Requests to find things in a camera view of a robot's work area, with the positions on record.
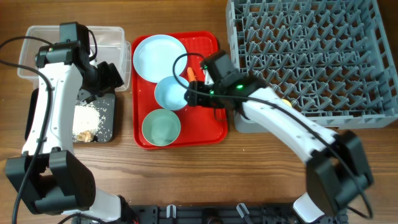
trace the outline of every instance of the light blue bowl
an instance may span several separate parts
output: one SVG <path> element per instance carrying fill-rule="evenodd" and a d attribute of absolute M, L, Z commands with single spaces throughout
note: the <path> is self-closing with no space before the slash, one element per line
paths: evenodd
<path fill-rule="evenodd" d="M 172 144 L 180 135 L 181 122 L 178 116 L 165 109 L 150 112 L 142 122 L 144 138 L 155 146 Z"/>
<path fill-rule="evenodd" d="M 185 86 L 189 85 L 189 82 L 182 78 L 177 77 Z M 184 100 L 184 94 L 187 90 L 182 87 L 175 80 L 174 76 L 166 77 L 162 79 L 155 87 L 155 100 L 163 108 L 168 110 L 180 110 L 187 105 Z"/>

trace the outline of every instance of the plate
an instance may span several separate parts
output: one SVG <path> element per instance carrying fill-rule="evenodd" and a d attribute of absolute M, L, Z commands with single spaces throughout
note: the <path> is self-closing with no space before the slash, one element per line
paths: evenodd
<path fill-rule="evenodd" d="M 184 45 L 169 35 L 153 35 L 143 40 L 134 51 L 133 65 L 140 77 L 148 82 L 158 83 L 173 75 L 175 59 L 187 53 Z M 187 65 L 187 57 L 181 58 L 175 72 L 180 75 Z"/>

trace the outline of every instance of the bread crumb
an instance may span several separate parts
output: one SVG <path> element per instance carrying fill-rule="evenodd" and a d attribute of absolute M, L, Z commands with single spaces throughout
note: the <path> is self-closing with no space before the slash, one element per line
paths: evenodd
<path fill-rule="evenodd" d="M 91 142 L 94 139 L 94 135 L 89 131 L 83 131 L 76 136 L 76 140 L 80 142 Z"/>

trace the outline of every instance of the cable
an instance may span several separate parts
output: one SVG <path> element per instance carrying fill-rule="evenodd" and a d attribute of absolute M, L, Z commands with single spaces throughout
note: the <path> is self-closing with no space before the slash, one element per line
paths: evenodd
<path fill-rule="evenodd" d="M 97 57 L 97 52 L 98 52 L 98 49 L 97 49 L 97 41 L 95 40 L 95 36 L 94 36 L 93 31 L 88 30 L 88 32 L 90 32 L 91 35 L 93 36 L 93 40 L 94 40 L 94 44 L 95 44 L 95 53 L 93 54 L 93 56 L 90 57 L 90 61 L 92 61 L 92 60 L 94 60 L 94 59 Z"/>
<path fill-rule="evenodd" d="M 3 46 L 5 46 L 7 43 L 9 43 L 9 42 L 11 42 L 13 40 L 20 40 L 20 39 L 39 40 L 39 41 L 44 42 L 46 44 L 52 45 L 52 43 L 50 43 L 50 42 L 48 42 L 46 40 L 37 38 L 37 37 L 22 36 L 22 37 L 14 37 L 14 38 L 11 38 L 9 40 L 6 40 L 5 42 L 3 42 L 0 45 L 0 49 Z M 14 63 L 6 62 L 6 61 L 3 61 L 3 60 L 0 60 L 0 63 L 3 63 L 3 64 L 8 65 L 8 66 L 16 67 L 16 68 L 26 69 L 26 70 L 29 70 L 31 72 L 36 73 L 40 78 L 43 79 L 43 81 L 44 81 L 44 83 L 45 83 L 45 85 L 47 87 L 47 105 L 46 105 L 46 108 L 45 108 L 42 129 L 40 131 L 40 135 L 39 135 L 39 138 L 37 140 L 37 147 L 36 147 L 35 153 L 33 155 L 33 158 L 32 158 L 32 160 L 31 160 L 31 162 L 29 164 L 29 167 L 26 170 L 25 176 L 24 176 L 24 178 L 22 180 L 22 183 L 21 183 L 21 187 L 18 190 L 17 198 L 16 198 L 15 204 L 14 204 L 14 210 L 12 211 L 12 223 L 16 224 L 17 223 L 19 203 L 21 202 L 21 198 L 22 198 L 22 196 L 24 194 L 24 191 L 25 191 L 25 188 L 26 188 L 27 179 L 29 178 L 30 173 L 32 173 L 32 170 L 33 170 L 33 168 L 35 166 L 35 163 L 36 163 L 36 160 L 37 160 L 37 156 L 39 155 L 40 149 L 41 149 L 41 147 L 43 145 L 43 142 L 44 142 L 44 134 L 45 134 L 45 130 L 47 129 L 48 122 L 49 122 L 50 108 L 51 108 L 51 102 L 52 102 L 52 89 L 51 89 L 51 84 L 50 84 L 49 80 L 47 79 L 47 77 L 44 76 L 38 70 L 36 70 L 34 68 L 27 67 L 25 65 L 14 64 Z"/>
<path fill-rule="evenodd" d="M 213 94 L 209 94 L 209 93 L 202 93 L 200 91 L 196 91 L 196 90 L 192 90 L 191 88 L 189 88 L 188 86 L 185 86 L 178 78 L 177 75 L 175 74 L 175 65 L 177 64 L 178 60 L 180 60 L 182 57 L 185 56 L 190 56 L 190 55 L 196 55 L 199 56 L 201 58 L 205 58 L 202 54 L 199 53 L 185 53 L 185 54 L 181 54 L 180 56 L 178 56 L 173 64 L 173 76 L 176 79 L 176 81 L 182 86 L 184 87 L 186 90 L 191 91 L 193 93 L 199 94 L 199 95 L 203 95 L 203 96 L 209 96 L 209 97 L 217 97 L 217 98 L 229 98 L 229 99 L 239 99 L 239 100 L 251 100 L 251 101 L 256 101 L 259 103 L 264 103 L 265 105 L 271 106 L 275 109 L 278 109 L 279 111 L 285 113 L 287 116 L 289 116 L 290 118 L 292 118 L 294 121 L 296 121 L 299 125 L 301 125 L 303 128 L 305 128 L 310 134 L 312 134 L 315 138 L 317 138 L 322 144 L 324 144 L 326 146 L 326 148 L 329 149 L 329 151 L 333 154 L 333 156 L 339 160 L 340 164 L 344 167 L 344 169 L 347 171 L 349 177 L 353 180 L 356 188 L 358 189 L 359 193 L 361 194 L 362 200 L 366 206 L 366 210 L 368 211 L 369 216 L 366 216 L 365 214 L 357 211 L 356 209 L 353 209 L 351 207 L 348 207 L 348 209 L 350 209 L 352 212 L 354 212 L 355 214 L 365 218 L 365 219 L 372 219 L 373 218 L 373 210 L 371 208 L 370 202 L 366 196 L 366 194 L 364 193 L 362 187 L 359 185 L 358 181 L 355 179 L 355 176 L 353 174 L 353 172 L 351 171 L 351 169 L 348 167 L 348 165 L 344 162 L 344 160 L 337 154 L 337 152 L 331 147 L 331 145 L 329 145 L 325 140 L 323 140 L 318 133 L 316 133 L 314 130 L 312 130 L 310 127 L 308 127 L 305 123 L 303 123 L 301 120 L 299 120 L 298 118 L 296 118 L 294 115 L 292 115 L 291 113 L 289 113 L 287 110 L 281 108 L 280 106 L 278 106 L 277 104 L 274 103 L 270 103 L 268 101 L 265 100 L 260 100 L 257 98 L 253 98 L 253 97 L 246 97 L 246 96 L 228 96 L 228 95 L 213 95 Z"/>
<path fill-rule="evenodd" d="M 71 219 L 73 217 L 82 217 L 82 218 L 85 218 L 85 219 L 88 219 L 88 220 L 96 221 L 96 222 L 98 222 L 100 224 L 106 224 L 106 222 L 102 221 L 100 218 L 94 218 L 94 217 L 91 217 L 91 216 L 88 216 L 88 215 L 85 215 L 85 214 L 82 214 L 82 213 L 74 213 L 74 214 L 68 215 L 63 220 L 58 222 L 58 224 L 64 224 L 66 221 L 68 221 L 69 219 Z"/>

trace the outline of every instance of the gray dish rack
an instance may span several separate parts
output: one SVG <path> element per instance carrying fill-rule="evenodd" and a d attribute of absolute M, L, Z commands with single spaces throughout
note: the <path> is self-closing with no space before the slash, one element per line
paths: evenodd
<path fill-rule="evenodd" d="M 306 117 L 340 129 L 398 118 L 397 72 L 376 0 L 228 0 L 231 58 Z M 235 115 L 239 132 L 266 131 Z"/>

